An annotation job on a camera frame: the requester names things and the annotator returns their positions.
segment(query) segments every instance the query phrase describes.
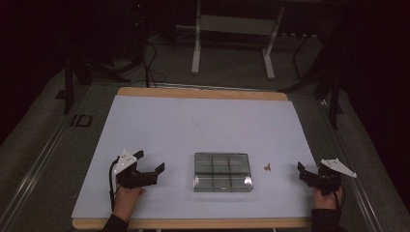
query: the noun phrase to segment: gray carpet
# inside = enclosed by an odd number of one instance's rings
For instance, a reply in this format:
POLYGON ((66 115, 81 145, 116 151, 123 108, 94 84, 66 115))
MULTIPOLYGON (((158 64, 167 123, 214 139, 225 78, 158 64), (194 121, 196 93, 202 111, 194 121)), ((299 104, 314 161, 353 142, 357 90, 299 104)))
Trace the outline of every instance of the gray carpet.
MULTIPOLYGON (((274 81, 266 78, 260 47, 204 40, 200 73, 191 75, 192 37, 181 38, 176 44, 163 43, 159 39, 152 39, 157 54, 151 67, 155 71, 152 75, 158 86, 163 86, 160 82, 164 80, 164 75, 165 84, 268 91, 275 91, 298 81, 291 56, 300 40, 293 37, 279 37, 275 43, 272 59, 277 79, 274 81)), ((307 49, 298 56, 304 67, 302 70, 306 70, 311 64, 319 48, 317 40, 309 41, 307 49)), ((152 48, 148 47, 146 53, 146 59, 149 61, 154 54, 152 48)), ((0 148, 0 209, 3 212, 29 168, 43 153, 44 147, 49 147, 48 139, 52 137, 54 130, 63 125, 61 136, 57 137, 49 159, 45 161, 40 180, 35 183, 27 201, 23 202, 21 209, 16 212, 8 231, 71 229, 73 206, 113 97, 121 86, 129 85, 112 82, 97 73, 95 77, 96 80, 89 89, 76 85, 76 95, 81 96, 82 92, 86 92, 86 95, 76 100, 77 105, 71 115, 62 116, 64 102, 54 97, 58 90, 64 88, 63 73, 56 75, 0 148), (92 115, 94 118, 91 127, 70 127, 74 114, 92 115)), ((138 69, 126 73, 125 78, 132 79, 131 86, 142 86, 144 71, 138 69)), ((409 214, 397 196, 345 93, 340 94, 343 114, 337 115, 339 130, 335 131, 326 120, 327 108, 312 97, 313 88, 314 84, 307 86, 289 95, 289 98, 300 116, 314 158, 320 160, 347 156, 347 161, 359 175, 359 180, 355 182, 343 179, 347 199, 341 224, 352 232, 409 231, 409 214), (358 186, 360 191, 355 192, 353 189, 358 186)))

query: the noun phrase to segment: hand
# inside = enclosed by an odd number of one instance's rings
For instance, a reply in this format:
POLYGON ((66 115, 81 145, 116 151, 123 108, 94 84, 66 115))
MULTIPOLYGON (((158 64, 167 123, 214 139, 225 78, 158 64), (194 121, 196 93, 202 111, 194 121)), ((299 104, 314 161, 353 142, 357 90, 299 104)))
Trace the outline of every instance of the hand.
MULTIPOLYGON (((314 209, 330 209, 330 210, 336 210, 337 209, 337 203, 335 199, 335 195, 331 192, 328 195, 322 196, 322 192, 317 189, 317 188, 312 188, 313 189, 313 198, 314 198, 314 209)), ((343 190, 342 188, 339 188, 336 192, 338 203, 340 205, 340 200, 343 195, 343 190)))
POLYGON ((138 202, 138 198, 146 191, 145 188, 123 188, 120 187, 115 196, 113 215, 128 222, 138 202))

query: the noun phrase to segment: dark background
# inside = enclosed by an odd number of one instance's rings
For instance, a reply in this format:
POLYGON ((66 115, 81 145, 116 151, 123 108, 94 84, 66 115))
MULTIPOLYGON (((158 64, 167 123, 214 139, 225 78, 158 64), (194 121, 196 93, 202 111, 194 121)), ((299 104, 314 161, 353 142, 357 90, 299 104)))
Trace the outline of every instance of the dark background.
MULTIPOLYGON (((124 37, 136 36, 129 33, 130 20, 135 18, 131 1, 98 2, 98 5, 96 1, 79 0, 1 2, 0 142, 49 79, 64 68, 63 39, 78 45, 98 61, 132 54, 132 44, 124 48, 124 37)), ((335 43, 338 49, 344 47, 348 51, 342 55, 351 61, 343 73, 342 88, 347 91, 409 209, 410 23, 406 10, 410 6, 404 1, 381 0, 356 4, 357 11, 345 15, 335 43)), ((147 9, 153 26, 170 40, 175 36, 175 24, 194 25, 195 1, 156 0, 151 1, 147 9)), ((305 25, 297 20, 301 12, 303 10, 296 6, 286 9, 280 30, 303 32, 305 25)), ((252 11, 231 13, 246 16, 252 11)))

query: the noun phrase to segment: white tabletop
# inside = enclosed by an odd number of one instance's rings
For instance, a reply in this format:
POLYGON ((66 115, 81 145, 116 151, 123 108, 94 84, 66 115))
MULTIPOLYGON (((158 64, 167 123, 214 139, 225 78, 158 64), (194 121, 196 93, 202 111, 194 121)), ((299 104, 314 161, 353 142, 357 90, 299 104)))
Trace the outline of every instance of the white tabletop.
POLYGON ((312 196, 297 163, 315 168, 291 101, 117 96, 73 210, 108 218, 108 169, 123 150, 144 150, 139 171, 165 162, 132 218, 308 218, 312 196), (249 154, 251 192, 194 192, 196 152, 249 154), (264 167, 270 163, 271 171, 264 167))

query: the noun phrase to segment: sleeve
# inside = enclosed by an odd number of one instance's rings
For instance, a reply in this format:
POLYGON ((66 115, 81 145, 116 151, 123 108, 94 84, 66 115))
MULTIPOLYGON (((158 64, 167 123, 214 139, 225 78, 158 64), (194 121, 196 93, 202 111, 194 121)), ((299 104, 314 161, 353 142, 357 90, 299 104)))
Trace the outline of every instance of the sleeve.
POLYGON ((119 217, 115 215, 111 215, 108 221, 106 222, 105 226, 103 227, 102 232, 126 232, 128 229, 128 223, 121 220, 119 217))
POLYGON ((311 232, 346 232, 338 224, 340 222, 341 211, 314 209, 311 211, 311 232))

